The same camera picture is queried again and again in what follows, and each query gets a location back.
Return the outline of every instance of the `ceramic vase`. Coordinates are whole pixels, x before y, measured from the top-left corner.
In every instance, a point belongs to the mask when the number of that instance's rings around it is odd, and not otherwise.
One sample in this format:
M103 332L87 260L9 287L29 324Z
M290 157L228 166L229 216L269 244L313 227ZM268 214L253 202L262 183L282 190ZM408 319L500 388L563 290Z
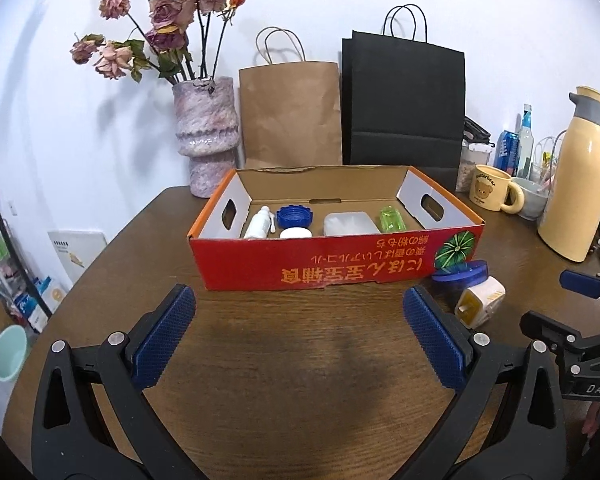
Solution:
M183 81L173 86L178 152L189 157L189 187L209 198L227 171L235 168L240 142L234 80Z

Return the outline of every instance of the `brown bag handle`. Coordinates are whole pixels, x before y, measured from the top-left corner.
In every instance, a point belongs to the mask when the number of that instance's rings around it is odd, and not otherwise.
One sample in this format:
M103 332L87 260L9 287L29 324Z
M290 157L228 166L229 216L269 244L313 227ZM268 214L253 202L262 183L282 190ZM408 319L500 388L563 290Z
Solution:
M260 46L258 45L258 40L260 39L260 36L263 34L263 32L265 32L266 30L271 30L271 29L273 29L273 30L269 34L267 34L266 38L264 39L264 53L263 53L263 51L260 49ZM298 35L294 31L288 30L288 28L265 27L256 36L256 49L258 51L258 54L260 54L262 56L262 59L264 59L264 61L266 61L267 64L273 65L273 61L271 59L271 53L269 52L269 44L267 43L267 40L269 39L269 37L272 34L275 34L276 32L284 32L284 34L289 38L289 41L291 42L291 44L294 46L294 49L298 53L298 57L302 61L306 61L306 56L304 54L304 47L302 46L302 42L300 41L300 38L298 38ZM300 49L298 49L298 46L296 45L296 42L294 41L294 38L291 37L291 35L293 35L293 37L296 38L296 41L298 42Z
M391 17L391 21L389 22L389 29L391 31L391 35L395 38L395 34L394 34L395 16L402 9L407 9L409 11L409 13L411 14L411 17L413 18L413 35L411 36L411 40L412 41L415 40L416 28L418 27L418 25L416 22L416 16L413 13L413 11L410 9L410 7L416 7L422 14L422 19L424 20L424 42L429 43L429 28L427 27L427 17L425 16L424 11L420 8L420 6L416 5L416 4L405 4L405 5L401 5L401 6L398 5L398 6L395 6L393 9L389 10L389 12L384 17L384 23L382 24L382 35L384 36L385 31L386 31L386 20L389 19L389 14L391 14L395 10L394 15Z

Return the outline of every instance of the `yellow thermos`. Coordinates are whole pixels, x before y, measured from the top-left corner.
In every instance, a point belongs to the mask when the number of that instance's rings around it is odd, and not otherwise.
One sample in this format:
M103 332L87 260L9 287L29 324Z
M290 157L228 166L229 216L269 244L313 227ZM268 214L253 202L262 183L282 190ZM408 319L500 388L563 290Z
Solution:
M578 86L551 193L538 224L542 240L574 262L587 256L600 224L600 92Z

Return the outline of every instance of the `white card on wall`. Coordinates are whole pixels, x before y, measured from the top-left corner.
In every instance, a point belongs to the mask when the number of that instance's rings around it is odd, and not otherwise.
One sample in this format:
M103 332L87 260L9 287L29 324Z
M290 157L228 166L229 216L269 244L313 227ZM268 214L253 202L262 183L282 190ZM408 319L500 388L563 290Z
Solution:
M98 231L49 231L48 234L64 270L74 283L107 246L104 234Z

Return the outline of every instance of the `paper bag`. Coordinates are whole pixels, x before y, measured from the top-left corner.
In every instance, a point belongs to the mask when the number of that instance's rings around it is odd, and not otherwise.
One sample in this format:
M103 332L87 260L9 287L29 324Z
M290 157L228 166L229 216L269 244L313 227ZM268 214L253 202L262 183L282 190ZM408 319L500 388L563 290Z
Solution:
M271 29L261 50L258 38ZM272 62L267 40L275 32L289 37L301 61ZM295 168L342 164L337 63L307 61L298 37L277 27L262 30L256 37L256 47L267 64L239 72L246 166Z
M390 13L402 8L411 12L398 6ZM343 40L345 163L415 166L454 190L464 129L464 53L428 43L426 18L424 42L394 38L394 17L391 36L353 32Z

